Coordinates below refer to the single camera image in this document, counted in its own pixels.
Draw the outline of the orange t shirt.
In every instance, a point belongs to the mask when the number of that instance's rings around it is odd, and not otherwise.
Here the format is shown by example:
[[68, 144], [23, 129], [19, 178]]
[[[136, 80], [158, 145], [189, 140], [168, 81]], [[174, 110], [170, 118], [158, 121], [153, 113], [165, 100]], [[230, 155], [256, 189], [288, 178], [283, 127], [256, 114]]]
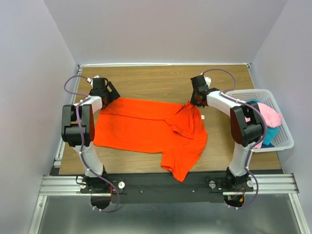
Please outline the orange t shirt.
[[120, 97], [101, 110], [94, 144], [141, 153], [162, 153], [161, 168], [179, 182], [200, 159], [208, 133], [199, 109], [185, 104]]

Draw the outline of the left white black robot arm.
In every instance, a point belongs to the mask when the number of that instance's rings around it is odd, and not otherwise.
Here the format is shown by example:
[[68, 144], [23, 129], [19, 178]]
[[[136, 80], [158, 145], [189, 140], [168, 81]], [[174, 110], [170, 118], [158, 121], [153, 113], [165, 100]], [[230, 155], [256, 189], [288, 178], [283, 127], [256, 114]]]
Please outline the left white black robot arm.
[[115, 185], [107, 178], [104, 165], [100, 162], [94, 146], [95, 121], [94, 113], [105, 109], [120, 97], [113, 84], [99, 76], [86, 78], [81, 75], [68, 79], [83, 78], [90, 85], [87, 94], [70, 92], [64, 85], [64, 90], [70, 94], [83, 96], [84, 99], [75, 104], [62, 107], [61, 137], [62, 140], [75, 150], [84, 167], [84, 181], [87, 189], [102, 193], [107, 189], [118, 192]]

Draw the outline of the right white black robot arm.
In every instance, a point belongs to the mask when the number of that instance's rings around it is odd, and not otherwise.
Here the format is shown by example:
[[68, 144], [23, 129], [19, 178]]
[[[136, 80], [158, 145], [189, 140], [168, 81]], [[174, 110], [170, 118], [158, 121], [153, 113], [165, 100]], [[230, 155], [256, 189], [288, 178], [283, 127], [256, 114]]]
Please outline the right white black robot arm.
[[235, 146], [224, 185], [228, 190], [235, 191], [248, 179], [253, 148], [263, 140], [267, 132], [265, 119], [257, 102], [243, 102], [216, 88], [210, 88], [210, 79], [204, 75], [191, 78], [191, 84], [192, 105], [214, 107], [230, 118], [230, 131]]

